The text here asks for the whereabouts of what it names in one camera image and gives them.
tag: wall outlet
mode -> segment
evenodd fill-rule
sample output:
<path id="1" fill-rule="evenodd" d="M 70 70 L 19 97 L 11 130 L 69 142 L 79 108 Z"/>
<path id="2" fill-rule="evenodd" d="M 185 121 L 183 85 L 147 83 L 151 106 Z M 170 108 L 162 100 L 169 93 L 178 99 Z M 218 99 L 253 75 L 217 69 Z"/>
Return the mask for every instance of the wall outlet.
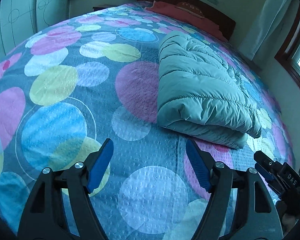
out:
<path id="1" fill-rule="evenodd" d="M 210 3 L 213 3 L 215 5 L 218 5 L 219 4 L 219 1 L 218 0 L 208 0 Z"/>

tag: headboard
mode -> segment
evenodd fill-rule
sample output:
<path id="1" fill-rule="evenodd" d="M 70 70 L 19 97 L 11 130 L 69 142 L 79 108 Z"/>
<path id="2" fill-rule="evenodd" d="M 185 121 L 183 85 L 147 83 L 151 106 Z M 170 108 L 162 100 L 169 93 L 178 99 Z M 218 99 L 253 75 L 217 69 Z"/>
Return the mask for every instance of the headboard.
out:
<path id="1" fill-rule="evenodd" d="M 202 11 L 205 17 L 212 20 L 214 23 L 219 25 L 219 29 L 222 32 L 223 36 L 229 40 L 234 27 L 235 21 L 229 18 L 227 15 L 223 14 L 222 12 L 218 11 L 217 9 L 213 8 L 212 6 L 200 1 L 200 0 L 137 0 L 137 1 L 162 1 L 167 2 L 170 4 L 177 4 L 179 2 L 188 2 L 191 3 Z"/>

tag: bed sheet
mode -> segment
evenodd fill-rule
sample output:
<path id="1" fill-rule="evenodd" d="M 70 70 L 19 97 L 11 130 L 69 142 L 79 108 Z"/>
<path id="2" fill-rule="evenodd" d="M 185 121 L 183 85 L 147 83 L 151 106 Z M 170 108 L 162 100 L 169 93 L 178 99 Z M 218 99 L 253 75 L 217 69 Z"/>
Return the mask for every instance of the bed sheet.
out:
<path id="1" fill-rule="evenodd" d="M 203 41 L 242 73 L 258 104 L 262 134 L 241 150 L 197 140 L 230 168 L 254 166 L 262 150 L 294 163 L 280 108 L 260 78 L 228 43 L 150 11 L 139 2 L 51 26 L 13 49 L 0 63 L 0 216 L 14 232 L 42 168 L 66 169 L 99 149 L 114 155 L 90 195 L 109 239 L 191 239 L 209 194 L 185 154 L 187 136 L 156 124 L 158 44 L 179 30 Z M 274 201 L 277 196 L 270 190 Z M 236 191 L 222 233 L 229 231 Z M 67 191 L 64 205 L 78 234 Z"/>

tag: blue gripper pad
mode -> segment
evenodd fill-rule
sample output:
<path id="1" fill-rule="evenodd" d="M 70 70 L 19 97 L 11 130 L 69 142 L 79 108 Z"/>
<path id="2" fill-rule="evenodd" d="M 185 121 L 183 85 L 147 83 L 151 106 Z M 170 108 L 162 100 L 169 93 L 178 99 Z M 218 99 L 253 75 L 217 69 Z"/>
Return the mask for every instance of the blue gripper pad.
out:
<path id="1" fill-rule="evenodd" d="M 186 143 L 186 153 L 188 155 L 194 173 L 197 176 L 200 186 L 203 187 L 206 191 L 209 191 L 211 189 L 210 171 L 204 164 L 197 148 L 190 140 L 188 140 Z"/>
<path id="2" fill-rule="evenodd" d="M 262 177 L 265 178 L 266 182 L 270 182 L 274 180 L 274 176 L 272 176 L 269 172 L 267 172 L 259 163 L 254 165 L 254 168 L 260 173 Z"/>
<path id="3" fill-rule="evenodd" d="M 101 148 L 99 158 L 94 163 L 92 169 L 89 172 L 87 190 L 88 193 L 92 193 L 94 189 L 99 187 L 102 177 L 106 172 L 106 169 L 110 163 L 113 155 L 114 145 L 112 140 L 108 140 L 104 148 Z"/>

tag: folded comforter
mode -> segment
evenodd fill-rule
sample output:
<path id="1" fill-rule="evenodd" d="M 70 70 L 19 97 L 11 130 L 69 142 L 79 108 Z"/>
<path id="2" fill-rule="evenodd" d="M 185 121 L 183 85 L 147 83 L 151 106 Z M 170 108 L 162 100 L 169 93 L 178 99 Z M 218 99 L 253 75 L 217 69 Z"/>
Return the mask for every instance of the folded comforter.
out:
<path id="1" fill-rule="evenodd" d="M 243 148 L 261 135 L 256 103 L 241 75 L 191 36 L 173 31 L 159 47 L 157 123 L 206 141 Z"/>

